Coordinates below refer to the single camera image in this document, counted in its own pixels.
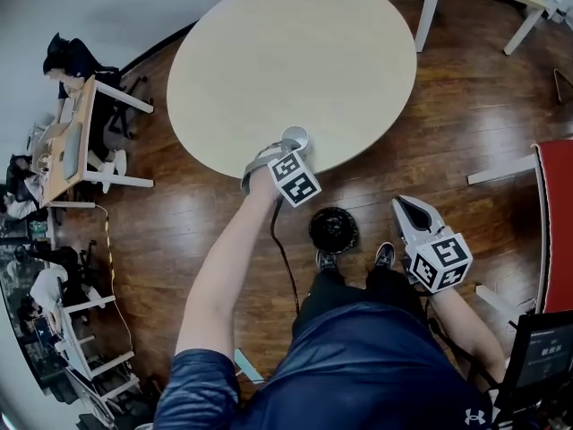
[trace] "black office chair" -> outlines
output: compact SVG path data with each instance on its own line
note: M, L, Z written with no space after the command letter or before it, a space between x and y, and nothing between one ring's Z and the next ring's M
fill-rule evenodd
M89 59L89 63L95 72L96 79L98 81L103 82L112 88L120 90L121 92L125 92L125 86L121 85L122 75L117 67L102 65L98 59L96 59L96 57L91 54L90 50L88 47L86 47L83 41L80 39L73 39L72 41L62 39L60 37L60 33L58 32L52 38L52 41L50 41L50 44L47 47L47 53L50 54L52 52L64 50L70 51L72 55L85 56L87 59ZM147 81L147 76L138 77L126 93L130 96L133 95L140 82L145 83ZM144 100L144 102L153 105L152 98ZM115 99L113 100L113 108L109 113L109 118L111 119L109 130L112 133L121 133L126 139L131 140L133 138L133 134L128 130L126 115L126 112L129 108L131 108L131 106L127 105L126 103ZM117 120L121 122L121 130L115 125Z

